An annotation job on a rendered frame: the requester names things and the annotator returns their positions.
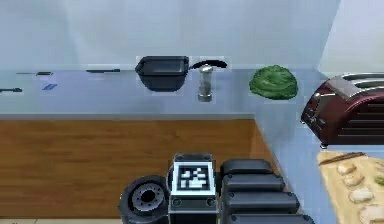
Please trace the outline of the black square pan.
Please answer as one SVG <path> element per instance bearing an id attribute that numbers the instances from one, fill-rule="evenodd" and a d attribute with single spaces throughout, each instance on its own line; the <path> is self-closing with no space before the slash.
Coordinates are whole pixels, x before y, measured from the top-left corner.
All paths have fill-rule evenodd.
<path id="1" fill-rule="evenodd" d="M 190 70 L 205 65 L 218 68 L 228 66 L 222 60 L 209 59 L 190 65 L 188 56 L 145 56 L 136 65 L 135 72 L 150 91 L 175 92 L 184 85 Z"/>

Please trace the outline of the black spatula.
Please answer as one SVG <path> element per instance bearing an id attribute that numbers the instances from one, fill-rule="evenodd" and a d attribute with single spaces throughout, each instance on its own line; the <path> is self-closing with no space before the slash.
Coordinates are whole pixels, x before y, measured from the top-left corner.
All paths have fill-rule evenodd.
<path id="1" fill-rule="evenodd" d="M 36 76 L 50 76 L 53 75 L 53 72 L 50 71 L 38 71 L 38 72 L 17 72 L 19 75 L 36 75 Z"/>

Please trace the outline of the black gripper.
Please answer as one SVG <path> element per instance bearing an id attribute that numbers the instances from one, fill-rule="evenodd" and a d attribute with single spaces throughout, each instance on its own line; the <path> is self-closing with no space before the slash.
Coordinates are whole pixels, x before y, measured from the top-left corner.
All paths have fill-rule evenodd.
<path id="1" fill-rule="evenodd" d="M 163 176 L 143 176 L 130 183 L 120 196 L 118 210 L 123 224 L 168 224 L 169 192 Z"/>

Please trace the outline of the pale sushi piece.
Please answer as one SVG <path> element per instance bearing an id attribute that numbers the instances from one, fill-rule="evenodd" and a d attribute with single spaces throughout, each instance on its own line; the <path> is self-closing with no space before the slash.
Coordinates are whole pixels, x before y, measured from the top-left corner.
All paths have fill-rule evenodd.
<path id="1" fill-rule="evenodd" d="M 360 209 L 359 218 L 361 224 L 373 224 L 384 222 L 384 205 L 367 205 Z"/>
<path id="2" fill-rule="evenodd" d="M 359 185 L 364 179 L 364 176 L 361 174 L 356 174 L 356 175 L 348 175 L 343 179 L 343 183 L 347 187 L 353 187 L 356 185 Z"/>
<path id="3" fill-rule="evenodd" d="M 337 172 L 340 175 L 347 175 L 349 173 L 352 173 L 356 170 L 356 166 L 354 163 L 351 162 L 342 162 L 339 163 L 337 166 Z"/>
<path id="4" fill-rule="evenodd" d="M 356 189 L 349 193 L 350 201 L 355 204 L 370 201 L 373 197 L 374 194 L 369 188 Z"/>

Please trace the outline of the wooden sushi board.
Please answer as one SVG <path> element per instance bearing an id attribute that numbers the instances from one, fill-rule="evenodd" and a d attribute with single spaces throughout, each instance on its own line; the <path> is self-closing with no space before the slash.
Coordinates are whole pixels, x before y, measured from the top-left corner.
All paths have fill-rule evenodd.
<path id="1" fill-rule="evenodd" d="M 384 224 L 384 159 L 321 151 L 317 160 L 337 224 Z"/>

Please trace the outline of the brown chopsticks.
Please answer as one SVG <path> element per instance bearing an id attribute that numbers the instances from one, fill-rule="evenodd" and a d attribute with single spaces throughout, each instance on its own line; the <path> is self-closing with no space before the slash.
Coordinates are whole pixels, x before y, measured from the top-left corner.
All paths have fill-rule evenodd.
<path id="1" fill-rule="evenodd" d="M 342 160 L 347 160 L 347 159 L 351 159 L 351 158 L 356 158 L 356 157 L 361 157 L 361 156 L 365 156 L 365 153 L 363 153 L 363 152 L 351 152 L 351 153 L 339 155 L 339 156 L 336 156 L 336 157 L 333 157 L 330 159 L 326 159 L 324 161 L 319 162 L 318 165 L 321 166 L 324 164 L 330 164 L 330 163 L 334 163 L 334 162 L 338 162 L 338 161 L 342 161 Z"/>

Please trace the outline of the silver shaker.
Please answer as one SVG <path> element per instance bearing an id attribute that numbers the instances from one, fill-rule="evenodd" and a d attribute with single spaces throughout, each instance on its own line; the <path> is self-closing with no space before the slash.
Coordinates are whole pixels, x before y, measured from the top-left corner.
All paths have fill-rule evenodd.
<path id="1" fill-rule="evenodd" d="M 200 72 L 200 85 L 198 92 L 198 100 L 200 102 L 210 102 L 212 100 L 211 90 L 211 75 L 213 67 L 205 64 L 199 68 Z"/>

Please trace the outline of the green lettuce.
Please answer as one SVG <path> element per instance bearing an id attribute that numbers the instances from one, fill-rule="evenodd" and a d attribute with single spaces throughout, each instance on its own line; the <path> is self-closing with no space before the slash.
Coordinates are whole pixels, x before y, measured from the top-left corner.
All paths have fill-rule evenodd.
<path id="1" fill-rule="evenodd" d="M 291 71 L 280 65 L 258 69 L 249 81 L 249 90 L 271 100 L 289 100 L 298 93 L 298 83 Z"/>

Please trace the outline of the wooden kitchen counter cabinet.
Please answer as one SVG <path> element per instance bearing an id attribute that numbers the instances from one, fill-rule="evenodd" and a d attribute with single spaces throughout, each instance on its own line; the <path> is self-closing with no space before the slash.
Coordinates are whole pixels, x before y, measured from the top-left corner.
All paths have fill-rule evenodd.
<path id="1" fill-rule="evenodd" d="M 0 217 L 115 218 L 125 186 L 179 152 L 272 158 L 252 119 L 3 120 Z"/>

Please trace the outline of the dark red toaster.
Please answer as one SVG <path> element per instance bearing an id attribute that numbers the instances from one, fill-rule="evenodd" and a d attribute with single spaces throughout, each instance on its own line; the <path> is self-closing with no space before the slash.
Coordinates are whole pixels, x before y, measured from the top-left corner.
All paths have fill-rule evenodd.
<path id="1" fill-rule="evenodd" d="M 384 72 L 346 73 L 324 81 L 301 115 L 328 145 L 384 145 Z"/>

